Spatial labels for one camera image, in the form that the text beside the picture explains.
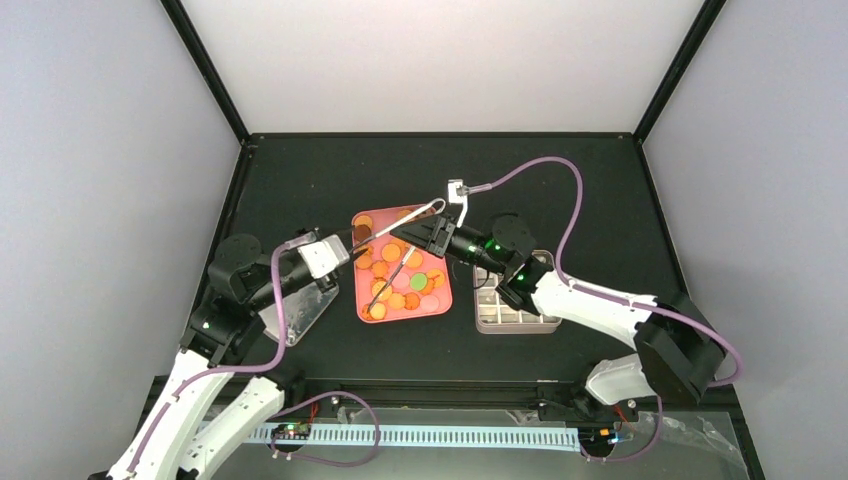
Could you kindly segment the metal serving tongs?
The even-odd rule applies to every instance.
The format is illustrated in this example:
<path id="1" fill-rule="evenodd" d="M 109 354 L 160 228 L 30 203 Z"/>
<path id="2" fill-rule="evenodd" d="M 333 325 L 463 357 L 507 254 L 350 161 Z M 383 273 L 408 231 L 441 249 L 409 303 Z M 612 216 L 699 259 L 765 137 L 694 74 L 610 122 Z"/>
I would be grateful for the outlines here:
<path id="1" fill-rule="evenodd" d="M 401 220 L 434 215 L 445 201 L 363 211 L 352 219 L 355 300 L 360 320 L 386 323 L 439 315 L 452 306 L 446 261 L 391 234 Z"/>

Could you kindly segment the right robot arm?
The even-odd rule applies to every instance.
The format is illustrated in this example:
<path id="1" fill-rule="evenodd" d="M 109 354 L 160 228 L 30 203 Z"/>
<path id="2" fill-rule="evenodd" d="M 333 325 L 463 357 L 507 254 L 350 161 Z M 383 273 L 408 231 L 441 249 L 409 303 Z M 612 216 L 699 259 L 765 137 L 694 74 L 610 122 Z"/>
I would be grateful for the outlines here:
<path id="1" fill-rule="evenodd" d="M 630 355 L 600 361 L 572 387 L 570 405 L 582 418 L 596 418 L 609 405 L 643 397 L 697 405 L 727 355 L 683 296 L 667 304 L 565 278 L 555 264 L 534 256 L 536 239 L 516 215 L 495 217 L 485 232 L 438 214 L 389 233 L 434 256 L 499 276 L 495 290 L 514 310 L 570 321 L 631 348 Z"/>

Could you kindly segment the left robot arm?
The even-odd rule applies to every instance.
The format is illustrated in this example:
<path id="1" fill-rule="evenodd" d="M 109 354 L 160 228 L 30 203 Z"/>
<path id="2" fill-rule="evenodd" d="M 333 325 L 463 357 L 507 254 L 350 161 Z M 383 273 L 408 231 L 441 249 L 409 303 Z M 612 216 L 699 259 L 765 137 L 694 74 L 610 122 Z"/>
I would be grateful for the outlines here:
<path id="1" fill-rule="evenodd" d="M 209 479 L 283 409 L 297 380 L 277 367 L 336 298 L 351 248 L 302 230 L 271 253 L 249 234 L 221 241 L 167 382 L 120 458 L 97 479 Z"/>

